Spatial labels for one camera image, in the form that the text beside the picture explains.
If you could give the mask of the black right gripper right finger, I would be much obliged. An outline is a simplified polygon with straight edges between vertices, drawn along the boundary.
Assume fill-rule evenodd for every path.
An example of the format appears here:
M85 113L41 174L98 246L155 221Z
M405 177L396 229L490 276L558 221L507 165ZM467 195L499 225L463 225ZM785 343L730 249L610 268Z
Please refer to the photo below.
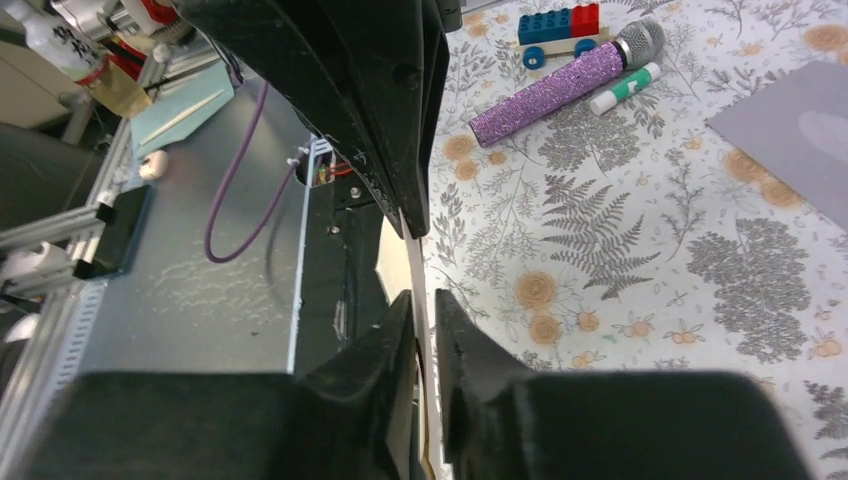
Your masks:
M542 372L435 293L444 458L458 479L809 479L760 388L729 371Z

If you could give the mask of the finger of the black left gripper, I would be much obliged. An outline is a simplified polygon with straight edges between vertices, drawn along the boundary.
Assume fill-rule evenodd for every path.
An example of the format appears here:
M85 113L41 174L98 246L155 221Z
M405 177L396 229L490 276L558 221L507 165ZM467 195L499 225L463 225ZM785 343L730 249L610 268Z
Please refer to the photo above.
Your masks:
M422 121L419 147L421 173L422 220L421 232L430 227L429 163L441 108L449 52L444 26L437 1L422 2L423 70L422 70Z
M424 234L419 1L177 1L353 167L399 233Z

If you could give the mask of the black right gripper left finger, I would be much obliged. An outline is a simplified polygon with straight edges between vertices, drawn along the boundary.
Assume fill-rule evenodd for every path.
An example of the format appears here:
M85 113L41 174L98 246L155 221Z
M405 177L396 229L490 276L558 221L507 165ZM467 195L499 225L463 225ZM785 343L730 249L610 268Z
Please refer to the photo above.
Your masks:
M76 380L17 479L409 479L412 296L303 377L95 372Z

